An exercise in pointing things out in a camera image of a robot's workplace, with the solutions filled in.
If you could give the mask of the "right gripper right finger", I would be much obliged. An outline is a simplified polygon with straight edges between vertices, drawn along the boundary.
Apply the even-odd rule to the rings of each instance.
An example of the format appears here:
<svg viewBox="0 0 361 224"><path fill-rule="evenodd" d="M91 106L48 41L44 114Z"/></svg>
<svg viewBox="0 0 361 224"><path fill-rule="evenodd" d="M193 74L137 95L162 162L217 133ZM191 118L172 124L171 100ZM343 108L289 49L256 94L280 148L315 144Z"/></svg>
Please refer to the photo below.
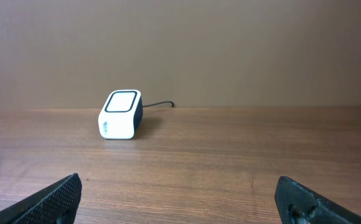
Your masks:
<svg viewBox="0 0 361 224"><path fill-rule="evenodd" d="M361 216L286 176L279 178L274 199L282 223L361 224Z"/></svg>

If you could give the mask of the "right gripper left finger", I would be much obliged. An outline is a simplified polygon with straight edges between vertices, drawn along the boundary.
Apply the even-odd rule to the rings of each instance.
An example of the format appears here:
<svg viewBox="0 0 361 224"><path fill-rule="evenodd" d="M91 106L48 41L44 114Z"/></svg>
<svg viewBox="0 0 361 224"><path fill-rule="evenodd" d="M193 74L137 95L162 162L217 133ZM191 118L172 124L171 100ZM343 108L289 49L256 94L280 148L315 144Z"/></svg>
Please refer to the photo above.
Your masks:
<svg viewBox="0 0 361 224"><path fill-rule="evenodd" d="M77 173L0 211L0 224L73 224L82 197Z"/></svg>

